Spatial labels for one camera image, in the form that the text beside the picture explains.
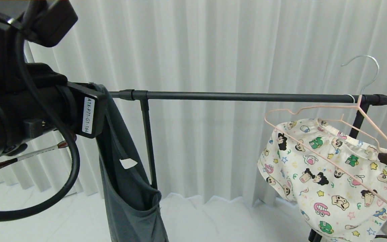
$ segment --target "robotic arm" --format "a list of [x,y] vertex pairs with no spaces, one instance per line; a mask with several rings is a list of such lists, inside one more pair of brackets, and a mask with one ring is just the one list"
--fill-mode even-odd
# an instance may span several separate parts
[[71,152],[63,188],[41,204],[0,211],[0,221],[22,219],[50,208],[74,185],[80,155],[74,133],[95,138],[102,132],[105,95],[89,84],[72,83],[43,63],[25,63],[25,40],[53,47],[78,20],[67,0],[0,0],[0,156],[26,150],[27,141],[59,130]]

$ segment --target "dark gray garment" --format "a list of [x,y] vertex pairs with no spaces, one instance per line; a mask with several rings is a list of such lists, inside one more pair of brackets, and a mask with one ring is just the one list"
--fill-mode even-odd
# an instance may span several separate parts
[[[102,85],[94,88],[107,96],[103,131],[96,137],[104,190],[105,209],[112,242],[167,242],[159,202],[140,156],[111,95]],[[124,169],[119,159],[138,162]]]

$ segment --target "white label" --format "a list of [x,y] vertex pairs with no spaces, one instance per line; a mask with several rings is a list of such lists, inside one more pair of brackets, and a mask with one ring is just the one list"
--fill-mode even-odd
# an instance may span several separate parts
[[126,170],[126,169],[129,169],[133,166],[135,166],[137,164],[136,161],[134,161],[133,159],[125,159],[125,160],[121,160],[119,159],[120,163],[122,164],[123,168]]
[[83,109],[83,125],[84,133],[92,134],[93,109],[95,108],[95,99],[85,97],[85,106]]

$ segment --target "yellow star print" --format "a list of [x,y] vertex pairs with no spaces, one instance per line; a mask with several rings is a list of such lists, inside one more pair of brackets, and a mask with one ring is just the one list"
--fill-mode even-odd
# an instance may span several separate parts
[[372,170],[377,170],[377,164],[374,162],[370,164],[370,167]]

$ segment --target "pink star print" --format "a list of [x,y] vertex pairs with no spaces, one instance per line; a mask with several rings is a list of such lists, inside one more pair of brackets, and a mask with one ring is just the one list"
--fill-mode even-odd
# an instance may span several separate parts
[[355,212],[350,212],[348,217],[350,220],[352,220],[352,218],[355,218]]

